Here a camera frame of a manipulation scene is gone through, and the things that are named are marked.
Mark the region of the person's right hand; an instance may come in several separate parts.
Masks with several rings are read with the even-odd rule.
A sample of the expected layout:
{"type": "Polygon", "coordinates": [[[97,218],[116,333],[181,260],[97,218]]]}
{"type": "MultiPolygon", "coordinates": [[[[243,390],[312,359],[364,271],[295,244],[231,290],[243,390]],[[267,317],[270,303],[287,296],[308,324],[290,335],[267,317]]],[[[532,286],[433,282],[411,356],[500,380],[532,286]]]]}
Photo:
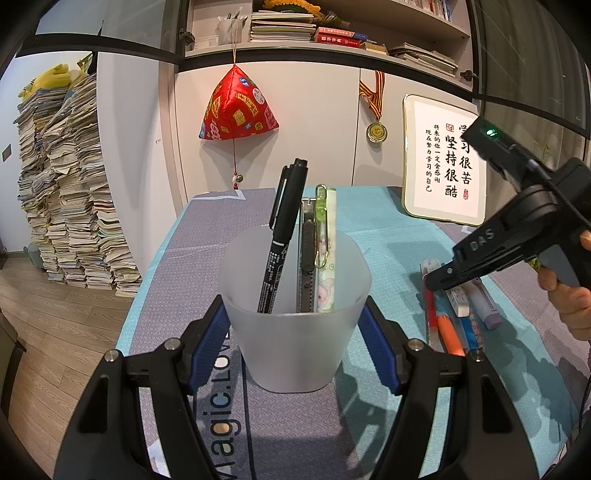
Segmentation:
{"type": "Polygon", "coordinates": [[[559,282],[555,272],[546,267],[538,270],[538,283],[547,292],[550,303],[558,311],[560,320],[570,334],[579,341],[590,341],[590,290],[584,287],[569,287],[559,282]]]}

